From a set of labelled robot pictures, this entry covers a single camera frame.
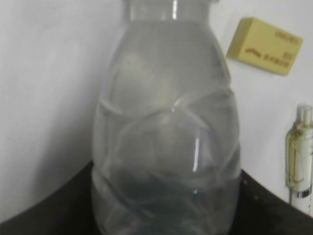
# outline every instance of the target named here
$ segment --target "yellow eraser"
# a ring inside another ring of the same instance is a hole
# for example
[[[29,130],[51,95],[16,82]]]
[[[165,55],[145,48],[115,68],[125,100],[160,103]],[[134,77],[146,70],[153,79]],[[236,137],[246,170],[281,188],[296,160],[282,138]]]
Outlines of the yellow eraser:
[[[288,75],[302,38],[256,18],[240,21],[227,56],[262,69]]]

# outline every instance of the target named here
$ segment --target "white wall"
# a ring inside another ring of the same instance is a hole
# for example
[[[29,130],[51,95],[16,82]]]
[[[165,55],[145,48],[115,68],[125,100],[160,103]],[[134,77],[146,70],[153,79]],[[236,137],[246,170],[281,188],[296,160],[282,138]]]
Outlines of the white wall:
[[[95,101],[118,39],[115,0],[0,1],[0,221],[90,161]]]
[[[0,1],[0,221],[38,203],[90,160],[93,109],[121,32],[122,0]],[[228,60],[243,168],[282,199],[284,138],[313,104],[313,2],[220,0],[211,26],[227,51],[243,16],[304,38],[288,77]]]

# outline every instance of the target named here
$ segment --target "bottle neck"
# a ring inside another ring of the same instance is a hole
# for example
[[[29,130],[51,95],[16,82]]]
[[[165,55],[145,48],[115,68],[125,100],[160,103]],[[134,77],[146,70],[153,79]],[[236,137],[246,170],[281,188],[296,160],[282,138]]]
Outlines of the bottle neck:
[[[192,21],[208,19],[208,0],[130,0],[132,21]]]

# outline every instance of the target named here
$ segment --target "red logo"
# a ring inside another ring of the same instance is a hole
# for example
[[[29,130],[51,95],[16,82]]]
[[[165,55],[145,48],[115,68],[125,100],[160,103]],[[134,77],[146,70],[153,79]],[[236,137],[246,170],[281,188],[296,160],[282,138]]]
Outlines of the red logo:
[[[258,52],[256,49],[254,48],[247,48],[246,49],[246,53],[252,53],[254,54],[255,56],[261,58],[262,54],[260,52]]]

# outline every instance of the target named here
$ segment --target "glass bottle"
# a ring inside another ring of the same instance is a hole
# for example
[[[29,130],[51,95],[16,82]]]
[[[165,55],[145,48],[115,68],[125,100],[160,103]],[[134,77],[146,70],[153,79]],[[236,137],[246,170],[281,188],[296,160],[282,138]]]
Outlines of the glass bottle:
[[[207,0],[127,0],[95,114],[92,200],[108,235],[224,235],[241,172],[230,77]]]
[[[286,185],[289,203],[310,213],[313,176],[313,108],[299,105],[297,120],[286,137]]]

